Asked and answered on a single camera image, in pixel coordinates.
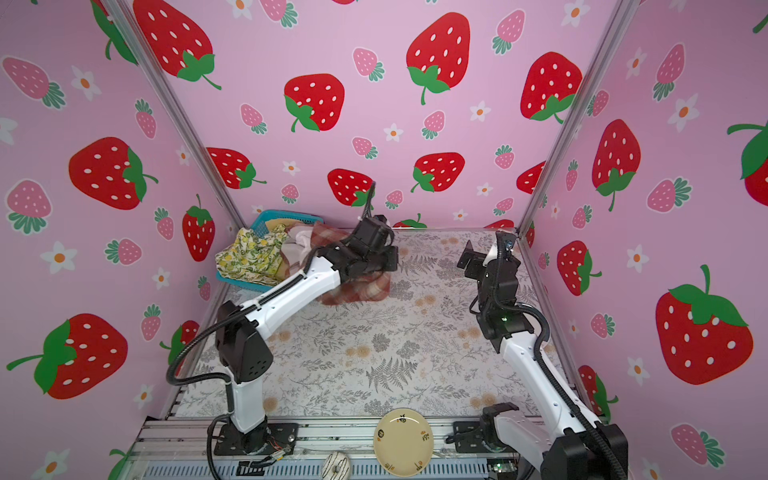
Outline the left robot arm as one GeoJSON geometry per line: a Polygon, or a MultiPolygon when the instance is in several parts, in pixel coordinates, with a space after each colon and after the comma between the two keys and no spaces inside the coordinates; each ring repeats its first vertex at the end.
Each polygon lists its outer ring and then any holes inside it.
{"type": "Polygon", "coordinates": [[[267,340],[286,320],[323,294],[398,266],[394,231],[383,215],[360,220],[351,234],[313,249],[297,273],[239,306],[219,309],[216,348],[226,368],[229,419],[249,434],[267,424],[262,376],[273,362],[267,340]]]}

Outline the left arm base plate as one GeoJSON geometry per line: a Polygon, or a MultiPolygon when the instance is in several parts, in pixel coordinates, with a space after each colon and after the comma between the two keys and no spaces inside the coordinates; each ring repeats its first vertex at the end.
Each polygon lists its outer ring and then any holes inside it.
{"type": "Polygon", "coordinates": [[[297,423],[264,423],[249,433],[226,423],[213,436],[213,452],[219,456],[292,455],[298,437],[297,423]]]}

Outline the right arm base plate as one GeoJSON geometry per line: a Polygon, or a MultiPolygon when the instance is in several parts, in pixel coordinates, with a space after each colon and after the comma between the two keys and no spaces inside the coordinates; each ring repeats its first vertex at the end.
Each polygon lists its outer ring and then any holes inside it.
{"type": "Polygon", "coordinates": [[[456,421],[452,432],[444,438],[446,445],[453,445],[458,453],[519,453],[544,451],[548,438],[546,432],[527,418],[503,417],[499,422],[481,420],[456,421]]]}

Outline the red plaid skirt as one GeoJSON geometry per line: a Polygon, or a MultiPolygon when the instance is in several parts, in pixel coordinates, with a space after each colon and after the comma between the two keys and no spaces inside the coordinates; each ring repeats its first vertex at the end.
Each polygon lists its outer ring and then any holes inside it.
{"type": "MultiPolygon", "coordinates": [[[[296,222],[285,233],[287,239],[281,246],[282,263],[278,269],[278,278],[285,280],[296,273],[306,263],[313,247],[325,246],[347,237],[350,230],[329,227],[316,222],[308,225],[296,222]]],[[[391,272],[377,272],[343,283],[336,289],[322,295],[320,302],[326,306],[354,302],[376,302],[386,299],[391,289],[391,272]]]]}

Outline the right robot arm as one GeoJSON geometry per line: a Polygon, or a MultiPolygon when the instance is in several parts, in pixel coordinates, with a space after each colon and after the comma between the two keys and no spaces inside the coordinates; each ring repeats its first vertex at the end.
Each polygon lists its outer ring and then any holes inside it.
{"type": "Polygon", "coordinates": [[[479,432],[491,449],[515,451],[524,462],[517,476],[542,479],[626,479],[628,441],[616,425],[606,425],[569,387],[546,356],[551,329],[543,313],[517,299],[520,260],[517,236],[499,230],[487,253],[466,245],[457,266],[475,281],[469,306],[483,337],[513,367],[543,421],[530,422],[512,404],[484,409],[479,432]]]}

